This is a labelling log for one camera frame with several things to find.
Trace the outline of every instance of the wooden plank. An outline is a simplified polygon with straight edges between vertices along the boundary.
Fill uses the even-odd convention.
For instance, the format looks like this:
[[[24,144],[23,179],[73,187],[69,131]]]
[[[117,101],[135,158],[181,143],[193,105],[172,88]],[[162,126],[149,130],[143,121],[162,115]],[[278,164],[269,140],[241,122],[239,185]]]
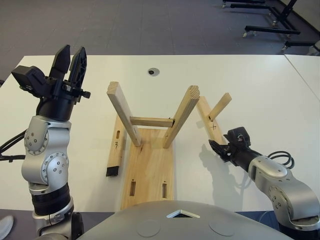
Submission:
[[[178,110],[176,111],[175,115],[174,115],[174,124],[172,128],[168,128],[168,130],[166,131],[164,138],[163,138],[163,147],[164,148],[168,148],[172,141],[175,139],[175,137],[177,136],[179,130],[182,128],[182,126],[184,125],[185,121],[187,120],[187,118],[189,117],[190,113],[192,112],[192,110],[194,109],[194,107],[196,106],[198,100],[199,100],[199,96],[200,96],[200,92],[199,92],[199,88],[198,86],[190,86],[179,107]]]
[[[222,98],[214,106],[214,108],[211,110],[211,112],[208,115],[211,122],[216,119],[219,113],[221,113],[221,111],[228,105],[228,103],[230,103],[231,100],[232,98],[228,92],[222,96]]]
[[[172,128],[175,120],[171,118],[131,116],[132,125]]]
[[[116,115],[109,159],[106,168],[106,176],[118,176],[126,148],[127,131],[120,117]]]
[[[174,199],[173,147],[162,147],[166,130],[140,128],[140,133],[141,146],[130,146],[121,209]]]
[[[223,134],[217,121],[215,119],[213,121],[210,121],[209,119],[209,113],[211,111],[211,108],[204,96],[200,96],[200,99],[196,104],[196,107],[198,108],[198,111],[201,115],[202,121],[210,139],[216,141],[220,145],[225,145],[226,140],[223,137]]]
[[[131,124],[129,109],[125,95],[117,81],[111,81],[106,92],[116,112],[118,113],[126,131],[128,132],[133,144],[137,147],[141,145],[141,136],[136,126]]]

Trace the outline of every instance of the mortise hole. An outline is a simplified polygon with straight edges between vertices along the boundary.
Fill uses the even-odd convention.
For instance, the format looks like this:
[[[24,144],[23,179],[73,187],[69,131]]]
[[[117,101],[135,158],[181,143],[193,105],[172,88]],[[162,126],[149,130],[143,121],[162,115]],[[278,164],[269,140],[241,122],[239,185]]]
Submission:
[[[167,184],[166,183],[162,183],[162,197],[164,199],[167,198]]]
[[[130,196],[134,196],[136,191],[136,182],[132,181],[131,182],[131,187],[130,187]]]

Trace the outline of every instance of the table surface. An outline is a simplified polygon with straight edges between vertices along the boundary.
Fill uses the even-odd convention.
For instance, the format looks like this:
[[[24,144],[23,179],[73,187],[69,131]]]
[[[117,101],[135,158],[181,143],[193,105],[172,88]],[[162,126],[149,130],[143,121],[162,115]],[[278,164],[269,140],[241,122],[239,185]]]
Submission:
[[[37,66],[48,74],[53,56],[25,56],[20,65]],[[160,74],[149,76],[149,68]],[[198,85],[213,107],[225,92],[230,104],[217,117],[224,133],[244,126],[252,148],[262,154],[284,150],[294,157],[294,176],[320,197],[320,103],[283,55],[90,55],[83,98],[72,112],[68,146],[69,185],[76,211],[120,209],[124,167],[106,178],[116,111],[106,92],[118,81],[134,116],[173,117],[186,89]],[[35,114],[38,100],[19,89],[10,76],[0,88],[0,143],[22,132]],[[174,141],[175,199],[212,204],[231,211],[271,210],[240,167],[223,163],[210,149],[196,109]],[[8,154],[22,154],[19,142]],[[32,210],[21,160],[0,162],[0,209]]]
[[[320,57],[285,55],[311,91],[320,99]]]

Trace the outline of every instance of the black cable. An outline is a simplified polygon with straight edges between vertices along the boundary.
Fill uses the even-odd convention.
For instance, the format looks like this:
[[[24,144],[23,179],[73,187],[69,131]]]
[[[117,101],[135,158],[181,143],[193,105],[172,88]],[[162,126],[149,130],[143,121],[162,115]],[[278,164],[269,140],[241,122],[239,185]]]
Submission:
[[[19,141],[21,141],[22,139],[24,139],[25,136],[20,136],[17,139],[15,139],[13,142],[11,142],[10,144],[8,144],[7,146],[5,146],[4,148],[0,148],[0,154],[2,154],[4,151],[7,151],[9,148],[11,148],[13,145],[15,145],[16,143],[18,143]]]
[[[282,163],[282,165],[285,166],[288,169],[293,169],[295,167],[295,160],[291,156],[291,154],[288,153],[287,151],[275,151],[275,152],[272,152],[272,153],[269,154],[268,158],[270,158],[270,159],[288,158],[288,160],[285,163]]]
[[[4,144],[2,144],[0,146],[0,150],[3,149],[5,146],[7,146],[8,144],[10,144],[12,141],[14,141],[15,139],[17,139],[20,136],[25,135],[27,130],[24,130],[23,132],[19,133],[17,136],[14,136],[13,138],[11,138],[10,140],[6,141]]]
[[[9,163],[12,163],[13,160],[23,160],[26,158],[26,155],[2,155],[4,151],[24,139],[26,131],[27,130],[24,130],[0,146],[0,161],[9,161]]]

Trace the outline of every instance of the black metal frame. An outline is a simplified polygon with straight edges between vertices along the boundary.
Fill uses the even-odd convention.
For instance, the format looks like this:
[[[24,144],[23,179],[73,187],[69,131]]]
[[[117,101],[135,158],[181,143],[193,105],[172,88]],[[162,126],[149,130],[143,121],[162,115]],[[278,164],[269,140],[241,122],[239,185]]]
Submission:
[[[286,41],[284,43],[282,51],[285,51],[290,47],[311,47],[314,44],[314,41]]]
[[[222,7],[226,6],[226,2],[244,3],[244,4],[264,4],[265,0],[222,0]]]
[[[289,4],[280,12],[276,7],[269,6],[267,4],[264,5],[255,5],[255,4],[231,4],[231,8],[242,8],[242,9],[267,9],[270,14],[275,16],[275,20],[273,21],[273,26],[280,22],[285,28],[277,28],[277,27],[263,27],[263,26],[245,26],[245,33],[243,37],[247,36],[247,33],[250,31],[253,32],[265,32],[265,33],[277,33],[277,34],[295,34],[299,35],[301,32],[293,26],[293,24],[287,19],[288,15],[292,12],[293,6],[295,5],[297,0],[291,0]]]

